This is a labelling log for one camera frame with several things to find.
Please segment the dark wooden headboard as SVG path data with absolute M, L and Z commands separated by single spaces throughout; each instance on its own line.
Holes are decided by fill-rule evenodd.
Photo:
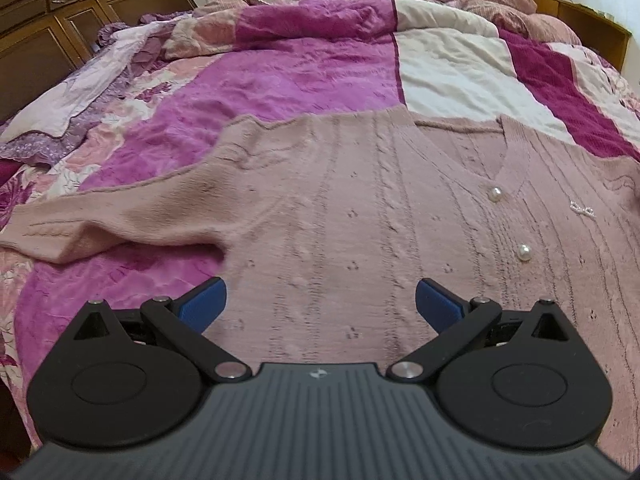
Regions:
M 1 0 L 1 119 L 90 61 L 103 26 L 194 8 L 194 0 Z

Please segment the lavender floral pillow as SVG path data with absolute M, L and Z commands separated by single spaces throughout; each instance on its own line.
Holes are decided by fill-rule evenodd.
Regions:
M 157 70 L 160 52 L 188 12 L 145 14 L 137 26 L 116 22 L 99 30 L 98 54 L 1 125 L 1 157 L 54 166 L 84 142 L 105 107 L 134 78 Z

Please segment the purple white patchwork quilt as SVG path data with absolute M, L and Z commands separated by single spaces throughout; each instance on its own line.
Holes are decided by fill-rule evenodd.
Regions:
M 424 0 L 307 0 L 193 14 L 175 24 L 160 66 L 107 105 L 80 148 L 1 191 L 1 232 L 36 200 L 150 180 L 200 162 L 241 117 L 405 107 L 428 119 L 510 117 L 599 158 L 639 163 L 639 98 L 599 55 L 498 29 Z M 1 243 L 1 377 L 19 408 L 58 335 L 89 298 L 132 308 L 212 275 L 213 245 L 126 242 L 69 263 Z

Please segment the pink knit cardigan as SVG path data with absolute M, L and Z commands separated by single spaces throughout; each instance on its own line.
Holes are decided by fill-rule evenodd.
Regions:
M 511 310 L 555 299 L 614 391 L 600 443 L 639 458 L 639 164 L 510 117 L 398 106 L 241 117 L 196 164 L 15 208 L 1 243 L 69 263 L 213 245 L 229 302 L 207 336 L 250 364 L 375 361 L 424 341 L 416 283 Z

